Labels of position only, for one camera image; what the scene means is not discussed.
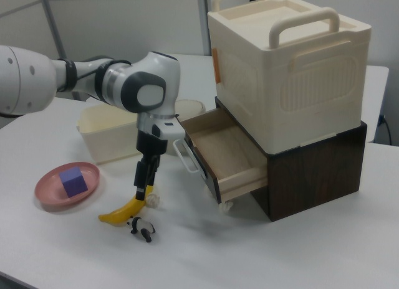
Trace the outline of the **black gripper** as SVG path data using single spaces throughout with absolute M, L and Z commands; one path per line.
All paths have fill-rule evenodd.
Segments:
M 145 200 L 147 186 L 153 186 L 155 175 L 160 165 L 160 155 L 167 149 L 167 140 L 160 140 L 156 136 L 143 131 L 138 131 L 136 149 L 141 152 L 146 163 L 137 163 L 134 186 L 137 188 L 135 198 L 139 201 Z

